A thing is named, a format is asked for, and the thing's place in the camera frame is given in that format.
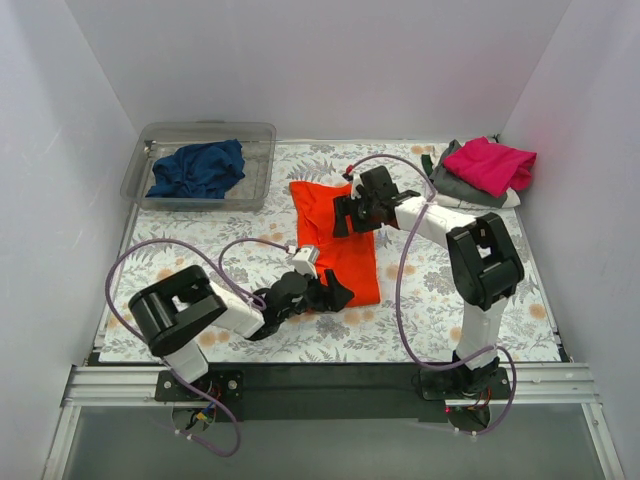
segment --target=gray cloth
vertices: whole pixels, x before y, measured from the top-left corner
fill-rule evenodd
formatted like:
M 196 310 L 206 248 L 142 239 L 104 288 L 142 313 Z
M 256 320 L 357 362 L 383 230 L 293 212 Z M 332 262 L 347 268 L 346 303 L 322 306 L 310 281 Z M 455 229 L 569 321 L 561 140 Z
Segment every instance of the gray cloth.
M 494 208 L 502 207 L 504 202 L 507 200 L 506 193 L 495 198 L 489 193 L 483 192 L 482 190 L 478 190 L 472 185 L 469 185 L 467 182 L 456 177 L 453 173 L 444 168 L 444 159 L 458 151 L 461 147 L 462 146 L 457 140 L 452 140 L 447 149 L 442 152 L 438 165 L 433 169 L 433 173 L 429 175 L 429 179 L 433 183 L 433 186 L 436 187 L 438 193 L 458 198 L 465 202 L 486 205 L 487 207 Z

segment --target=red cloth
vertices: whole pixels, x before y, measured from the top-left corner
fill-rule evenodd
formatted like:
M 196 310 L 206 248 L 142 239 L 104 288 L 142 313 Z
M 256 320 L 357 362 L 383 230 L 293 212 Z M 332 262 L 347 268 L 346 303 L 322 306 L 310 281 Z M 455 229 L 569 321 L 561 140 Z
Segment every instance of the red cloth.
M 480 137 L 445 158 L 444 166 L 465 182 L 497 198 L 509 187 L 527 188 L 531 183 L 529 169 L 535 161 L 535 152 L 490 143 L 486 137 Z
M 354 293 L 348 307 L 380 303 L 373 233 L 333 237 L 333 199 L 350 194 L 351 185 L 291 182 L 289 188 L 298 211 L 298 245 L 315 245 L 320 250 L 316 271 L 322 274 L 326 269 L 333 270 L 338 281 Z

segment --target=glass panel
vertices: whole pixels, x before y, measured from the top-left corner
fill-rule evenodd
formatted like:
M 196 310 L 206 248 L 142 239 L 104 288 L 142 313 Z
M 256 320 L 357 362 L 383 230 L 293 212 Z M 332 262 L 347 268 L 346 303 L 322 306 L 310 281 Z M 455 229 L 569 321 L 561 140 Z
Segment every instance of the glass panel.
M 604 478 L 580 405 L 514 405 L 476 441 L 408 419 L 251 421 L 229 459 L 159 423 L 171 425 L 170 408 L 83 408 L 64 478 Z M 203 436 L 233 441 L 229 424 Z

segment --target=clear plastic bin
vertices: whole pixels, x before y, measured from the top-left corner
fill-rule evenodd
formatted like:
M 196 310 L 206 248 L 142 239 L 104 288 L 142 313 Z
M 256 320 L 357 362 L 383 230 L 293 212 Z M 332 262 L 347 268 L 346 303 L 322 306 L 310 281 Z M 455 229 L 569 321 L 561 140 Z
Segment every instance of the clear plastic bin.
M 155 184 L 151 167 L 156 160 L 194 143 L 237 139 L 242 144 L 245 178 L 223 199 L 147 198 Z M 120 195 L 145 210 L 202 211 L 258 210 L 264 205 L 271 183 L 276 129 L 268 123 L 181 122 L 152 123 L 140 134 L 122 181 Z

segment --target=white wall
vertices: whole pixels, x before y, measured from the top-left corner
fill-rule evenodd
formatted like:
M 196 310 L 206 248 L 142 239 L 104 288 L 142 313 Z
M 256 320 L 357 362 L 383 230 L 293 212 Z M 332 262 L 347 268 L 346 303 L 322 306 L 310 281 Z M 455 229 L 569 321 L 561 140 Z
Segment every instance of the white wall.
M 39 478 L 122 235 L 135 133 L 63 0 L 0 0 L 0 478 Z
M 503 136 L 539 152 L 527 235 L 628 478 L 640 478 L 639 52 L 638 2 L 572 2 Z
M 136 129 L 281 138 L 501 131 L 569 0 L 67 0 Z

